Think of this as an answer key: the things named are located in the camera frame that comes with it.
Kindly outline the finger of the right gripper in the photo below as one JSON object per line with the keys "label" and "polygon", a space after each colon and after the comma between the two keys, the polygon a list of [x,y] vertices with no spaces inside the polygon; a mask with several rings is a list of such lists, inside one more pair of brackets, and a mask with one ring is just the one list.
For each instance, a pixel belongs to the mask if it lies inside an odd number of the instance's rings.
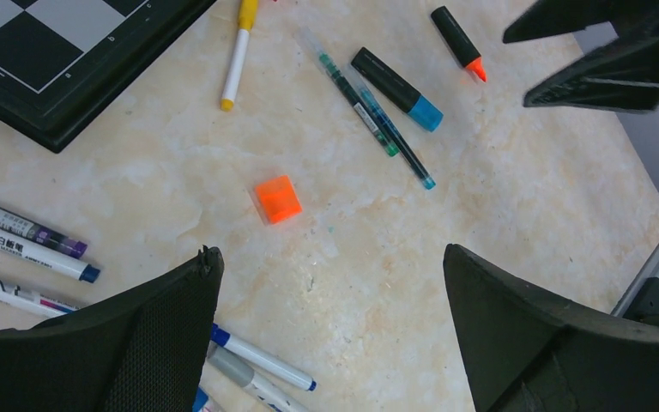
{"label": "finger of the right gripper", "polygon": [[659,18],[630,26],[612,42],[531,88],[526,107],[571,106],[651,112],[659,106]]}
{"label": "finger of the right gripper", "polygon": [[503,33],[505,44],[575,33],[604,22],[627,28],[659,5],[654,0],[539,0]]}

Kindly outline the orange highlighter cap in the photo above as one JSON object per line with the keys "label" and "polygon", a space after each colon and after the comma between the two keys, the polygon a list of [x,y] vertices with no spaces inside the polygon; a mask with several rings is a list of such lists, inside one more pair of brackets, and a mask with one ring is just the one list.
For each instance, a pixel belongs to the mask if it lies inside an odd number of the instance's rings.
{"label": "orange highlighter cap", "polygon": [[276,224],[300,214],[303,209],[287,175],[267,180],[254,188],[268,222]]}

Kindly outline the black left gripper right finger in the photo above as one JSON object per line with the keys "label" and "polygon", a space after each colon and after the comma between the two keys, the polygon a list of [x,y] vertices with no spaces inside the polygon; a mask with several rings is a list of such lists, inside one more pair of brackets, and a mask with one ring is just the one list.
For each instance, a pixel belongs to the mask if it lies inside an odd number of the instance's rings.
{"label": "black left gripper right finger", "polygon": [[450,244],[444,280],[479,411],[659,411],[659,279],[614,316]]}

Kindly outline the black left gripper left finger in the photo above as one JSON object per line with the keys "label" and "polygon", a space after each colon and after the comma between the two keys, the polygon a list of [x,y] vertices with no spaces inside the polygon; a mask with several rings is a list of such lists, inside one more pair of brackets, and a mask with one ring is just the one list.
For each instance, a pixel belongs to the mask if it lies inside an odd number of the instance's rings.
{"label": "black left gripper left finger", "polygon": [[0,411],[189,411],[224,261],[216,247],[27,330],[0,330]]}

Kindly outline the black highlighter with blue cap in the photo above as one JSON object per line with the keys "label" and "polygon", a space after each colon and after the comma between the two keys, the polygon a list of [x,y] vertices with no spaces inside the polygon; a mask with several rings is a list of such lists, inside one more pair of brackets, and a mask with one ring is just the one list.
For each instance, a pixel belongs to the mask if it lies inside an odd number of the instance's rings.
{"label": "black highlighter with blue cap", "polygon": [[440,126],[444,114],[418,89],[366,47],[361,47],[350,63],[421,128],[433,132]]}

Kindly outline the black orange-tip highlighter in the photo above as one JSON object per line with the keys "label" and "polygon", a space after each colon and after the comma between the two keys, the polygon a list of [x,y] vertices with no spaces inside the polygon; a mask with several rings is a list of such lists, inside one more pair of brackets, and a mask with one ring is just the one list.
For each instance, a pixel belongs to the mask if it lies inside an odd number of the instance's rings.
{"label": "black orange-tip highlighter", "polygon": [[482,65],[480,52],[450,11],[445,6],[441,6],[431,13],[431,19],[457,62],[466,71],[486,82],[487,74]]}

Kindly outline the white pen with yellow ends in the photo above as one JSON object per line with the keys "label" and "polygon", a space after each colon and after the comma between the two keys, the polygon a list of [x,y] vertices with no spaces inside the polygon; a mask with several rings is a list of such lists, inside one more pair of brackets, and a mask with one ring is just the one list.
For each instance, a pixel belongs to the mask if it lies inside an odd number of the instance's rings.
{"label": "white pen with yellow ends", "polygon": [[240,4],[236,42],[220,102],[223,112],[230,112],[234,107],[257,11],[258,0],[243,0]]}

